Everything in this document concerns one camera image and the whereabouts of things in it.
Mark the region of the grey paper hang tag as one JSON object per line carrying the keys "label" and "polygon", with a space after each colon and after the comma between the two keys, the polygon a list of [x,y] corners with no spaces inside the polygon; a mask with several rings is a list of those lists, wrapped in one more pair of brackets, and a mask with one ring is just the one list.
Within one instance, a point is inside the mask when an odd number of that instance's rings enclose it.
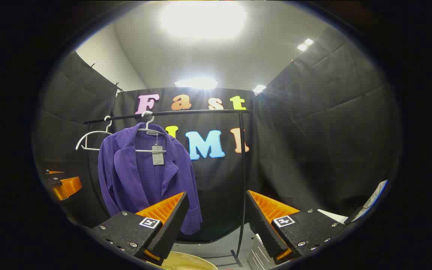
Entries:
{"label": "grey paper hang tag", "polygon": [[164,164],[164,153],[163,147],[160,145],[153,145],[151,147],[151,157],[153,165],[163,165]]}

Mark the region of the beige laundry hamper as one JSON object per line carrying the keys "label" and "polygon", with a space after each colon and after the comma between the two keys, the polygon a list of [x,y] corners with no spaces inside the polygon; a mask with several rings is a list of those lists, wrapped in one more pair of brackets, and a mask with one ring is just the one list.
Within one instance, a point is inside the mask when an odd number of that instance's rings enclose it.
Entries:
{"label": "beige laundry hamper", "polygon": [[188,253],[171,251],[162,263],[162,265],[156,265],[152,262],[147,261],[157,268],[165,270],[218,270],[218,268],[197,256],[193,256]]}

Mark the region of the white clothes hanger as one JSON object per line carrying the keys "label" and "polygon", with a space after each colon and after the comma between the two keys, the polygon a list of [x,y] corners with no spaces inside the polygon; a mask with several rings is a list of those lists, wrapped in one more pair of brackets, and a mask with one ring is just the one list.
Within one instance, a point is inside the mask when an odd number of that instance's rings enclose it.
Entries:
{"label": "white clothes hanger", "polygon": [[[141,132],[153,132],[156,133],[156,137],[158,137],[159,134],[162,134],[161,132],[157,131],[157,130],[152,130],[149,129],[149,124],[152,123],[155,119],[155,117],[153,116],[153,113],[151,111],[144,111],[141,113],[141,117],[144,116],[150,116],[150,120],[146,122],[145,124],[145,128],[143,129],[138,129],[137,131],[141,131]],[[156,139],[156,144],[154,146],[154,149],[151,150],[144,150],[144,149],[135,149],[136,152],[144,152],[144,153],[166,153],[166,150],[163,150],[159,145],[158,145],[158,140]]]}
{"label": "white clothes hanger", "polygon": [[88,146],[89,143],[89,135],[93,135],[93,134],[104,134],[104,135],[112,135],[112,133],[109,132],[109,128],[110,126],[113,124],[113,120],[110,120],[111,116],[110,115],[106,115],[103,119],[103,121],[101,122],[106,122],[109,121],[109,124],[106,126],[105,130],[93,130],[93,131],[88,131],[86,134],[84,134],[77,142],[76,146],[75,146],[75,150],[78,149],[84,149],[87,151],[93,151],[93,152],[99,152],[100,149],[99,148],[90,148]]}

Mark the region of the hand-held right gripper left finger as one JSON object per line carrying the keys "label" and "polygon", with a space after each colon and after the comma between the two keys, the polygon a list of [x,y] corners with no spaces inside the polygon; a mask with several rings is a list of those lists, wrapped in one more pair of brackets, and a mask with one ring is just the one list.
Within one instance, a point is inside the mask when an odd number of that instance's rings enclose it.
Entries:
{"label": "hand-held right gripper left finger", "polygon": [[91,237],[110,250],[161,266],[167,259],[189,209],[181,192],[137,213],[121,211],[88,229]]}

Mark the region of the large ceiling light panel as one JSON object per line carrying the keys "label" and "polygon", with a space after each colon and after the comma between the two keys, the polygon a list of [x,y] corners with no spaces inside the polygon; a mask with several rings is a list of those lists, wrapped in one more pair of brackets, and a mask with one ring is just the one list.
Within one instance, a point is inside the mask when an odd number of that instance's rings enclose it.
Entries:
{"label": "large ceiling light panel", "polygon": [[247,12],[234,1],[170,1],[160,24],[169,34],[192,40],[225,40],[245,26]]}

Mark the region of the purple corduroy jacket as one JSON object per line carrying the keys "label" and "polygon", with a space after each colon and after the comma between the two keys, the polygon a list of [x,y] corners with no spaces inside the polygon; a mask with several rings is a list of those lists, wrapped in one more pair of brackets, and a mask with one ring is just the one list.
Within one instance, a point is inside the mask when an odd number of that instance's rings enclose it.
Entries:
{"label": "purple corduroy jacket", "polygon": [[[125,128],[103,139],[98,152],[98,179],[103,201],[111,216],[121,211],[137,213],[181,192],[187,193],[189,209],[181,233],[199,232],[203,222],[197,182],[190,155],[164,128],[149,124],[153,132],[141,132],[145,123]],[[151,150],[156,144],[166,150],[164,164],[153,165]]]}

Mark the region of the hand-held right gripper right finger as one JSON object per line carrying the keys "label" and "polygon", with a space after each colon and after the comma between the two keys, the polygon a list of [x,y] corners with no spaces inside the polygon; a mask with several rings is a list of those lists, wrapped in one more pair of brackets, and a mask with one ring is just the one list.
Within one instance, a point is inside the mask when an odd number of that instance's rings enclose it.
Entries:
{"label": "hand-held right gripper right finger", "polygon": [[300,211],[251,190],[246,197],[250,225],[276,265],[315,253],[346,227],[319,210]]}

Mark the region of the small ceiling light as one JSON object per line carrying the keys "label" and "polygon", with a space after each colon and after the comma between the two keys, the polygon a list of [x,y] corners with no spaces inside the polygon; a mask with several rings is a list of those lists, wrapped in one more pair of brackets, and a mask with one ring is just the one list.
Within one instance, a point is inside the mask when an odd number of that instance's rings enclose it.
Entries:
{"label": "small ceiling light", "polygon": [[314,43],[314,40],[313,40],[313,39],[311,39],[311,38],[307,38],[304,42],[302,42],[301,44],[299,44],[299,45],[297,46],[297,50],[299,50],[299,51],[301,51],[301,52],[304,52],[304,51],[306,51],[306,50],[309,48],[309,46],[311,46],[313,43]]}

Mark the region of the black metal clothes rack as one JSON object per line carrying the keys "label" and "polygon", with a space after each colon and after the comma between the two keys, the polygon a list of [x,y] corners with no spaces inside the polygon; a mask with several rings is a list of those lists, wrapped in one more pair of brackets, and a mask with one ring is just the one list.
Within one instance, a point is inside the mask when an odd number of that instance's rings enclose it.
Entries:
{"label": "black metal clothes rack", "polygon": [[[237,243],[230,266],[245,267],[240,250],[245,232],[246,202],[250,159],[242,134],[251,124],[251,110],[180,110],[153,112],[154,121],[180,142],[190,155],[196,180],[202,225],[199,232],[182,234],[181,244],[207,245],[220,239]],[[137,120],[141,114],[112,117],[110,120]]]}

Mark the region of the black backdrop cloth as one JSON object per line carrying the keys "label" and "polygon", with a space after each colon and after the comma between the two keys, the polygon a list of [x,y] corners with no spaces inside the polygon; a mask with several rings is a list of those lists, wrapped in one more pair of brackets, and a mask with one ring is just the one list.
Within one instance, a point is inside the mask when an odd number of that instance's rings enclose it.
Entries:
{"label": "black backdrop cloth", "polygon": [[46,84],[31,132],[42,169],[79,176],[82,192],[66,205],[79,223],[109,218],[99,185],[98,153],[75,150],[85,121],[134,114],[139,98],[154,112],[207,110],[221,100],[231,110],[240,97],[246,130],[246,187],[299,210],[320,208],[348,216],[385,181],[401,150],[401,125],[391,86],[360,49],[328,26],[310,48],[262,93],[187,87],[110,91],[110,82],[71,53]]}

